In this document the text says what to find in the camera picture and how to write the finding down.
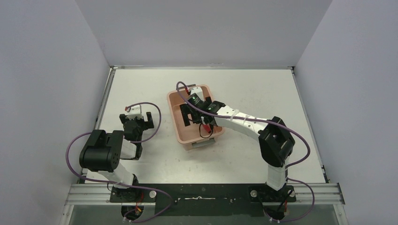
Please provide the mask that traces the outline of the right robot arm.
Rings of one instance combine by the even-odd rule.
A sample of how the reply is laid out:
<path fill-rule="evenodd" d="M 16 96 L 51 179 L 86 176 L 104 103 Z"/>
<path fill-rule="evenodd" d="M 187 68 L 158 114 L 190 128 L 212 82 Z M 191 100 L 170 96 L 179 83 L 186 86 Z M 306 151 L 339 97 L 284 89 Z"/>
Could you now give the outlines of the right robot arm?
<path fill-rule="evenodd" d="M 268 164 L 264 194 L 271 201 L 278 200 L 283 195 L 286 165 L 295 145 L 290 132 L 284 129 L 283 120 L 276 116 L 270 120 L 253 117 L 219 101 L 203 101 L 197 94 L 191 94 L 185 102 L 194 122 L 226 127 L 259 143 L 261 156 Z"/>

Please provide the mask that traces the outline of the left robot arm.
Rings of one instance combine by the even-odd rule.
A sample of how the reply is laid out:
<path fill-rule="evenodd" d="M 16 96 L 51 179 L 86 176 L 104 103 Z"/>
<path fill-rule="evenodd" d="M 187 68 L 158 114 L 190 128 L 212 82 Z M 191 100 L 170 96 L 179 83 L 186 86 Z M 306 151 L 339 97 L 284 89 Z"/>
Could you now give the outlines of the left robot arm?
<path fill-rule="evenodd" d="M 120 160 L 140 159 L 143 132 L 154 128 L 151 112 L 146 112 L 146 116 L 147 120 L 140 113 L 120 114 L 123 131 L 93 130 L 79 156 L 82 168 L 98 172 L 108 181 L 115 181 L 112 195 L 128 202 L 141 200 L 144 191 L 135 186 L 138 185 L 136 175 L 128 172 Z"/>

